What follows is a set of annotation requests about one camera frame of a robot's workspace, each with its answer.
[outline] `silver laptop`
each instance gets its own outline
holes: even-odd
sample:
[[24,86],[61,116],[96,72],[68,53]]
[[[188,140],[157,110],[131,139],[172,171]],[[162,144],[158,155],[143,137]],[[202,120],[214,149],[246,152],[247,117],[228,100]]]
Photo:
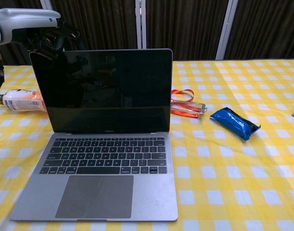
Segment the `silver laptop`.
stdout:
[[30,58],[54,134],[10,219],[176,220],[172,51]]

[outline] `dark curtain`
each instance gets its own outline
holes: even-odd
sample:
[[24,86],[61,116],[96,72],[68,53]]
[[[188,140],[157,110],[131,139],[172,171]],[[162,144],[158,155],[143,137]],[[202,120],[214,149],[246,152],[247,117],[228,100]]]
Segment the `dark curtain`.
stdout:
[[[1,8],[42,8],[40,0],[0,0]],[[28,51],[22,44],[5,44],[0,46],[4,65],[30,64]]]
[[174,60],[212,60],[228,0],[146,0],[148,48],[170,48]]
[[136,49],[135,0],[51,0],[88,50]]
[[294,58],[294,0],[239,0],[225,59]]

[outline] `table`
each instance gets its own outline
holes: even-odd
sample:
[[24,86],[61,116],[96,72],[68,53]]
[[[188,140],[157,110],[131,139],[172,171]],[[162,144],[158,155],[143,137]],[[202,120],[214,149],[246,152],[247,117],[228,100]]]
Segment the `table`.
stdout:
[[[38,89],[30,66],[5,73],[0,94]],[[173,89],[188,88],[208,112],[199,120],[171,116],[177,222],[9,221],[52,127],[44,112],[0,105],[0,230],[293,231],[294,60],[174,62]],[[223,107],[262,127],[242,141],[209,119]]]

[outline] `laptop screen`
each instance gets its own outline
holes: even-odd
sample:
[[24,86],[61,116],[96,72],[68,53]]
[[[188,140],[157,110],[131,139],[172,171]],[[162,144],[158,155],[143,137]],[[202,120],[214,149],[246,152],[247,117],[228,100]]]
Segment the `laptop screen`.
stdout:
[[169,131],[172,51],[66,51],[30,59],[54,132]]

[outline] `blue wrapper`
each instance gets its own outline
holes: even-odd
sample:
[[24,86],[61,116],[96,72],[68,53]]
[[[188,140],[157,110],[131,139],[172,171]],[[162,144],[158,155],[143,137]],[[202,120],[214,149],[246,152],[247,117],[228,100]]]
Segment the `blue wrapper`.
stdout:
[[247,141],[250,136],[261,127],[242,118],[228,107],[220,109],[219,111],[213,113],[210,117],[243,138],[245,141]]

